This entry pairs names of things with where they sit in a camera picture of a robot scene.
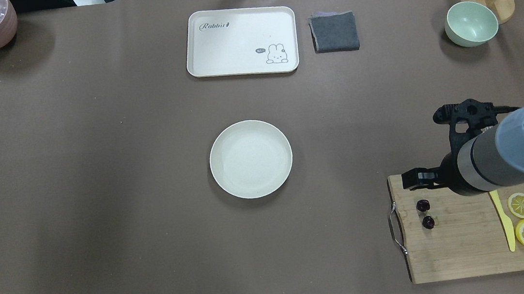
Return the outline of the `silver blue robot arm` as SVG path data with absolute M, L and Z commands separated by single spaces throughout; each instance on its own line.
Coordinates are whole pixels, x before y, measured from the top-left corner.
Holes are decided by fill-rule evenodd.
M 524 107 L 468 99 L 440 107 L 433 122 L 448 125 L 451 152 L 438 167 L 405 172 L 404 189 L 473 196 L 524 183 Z

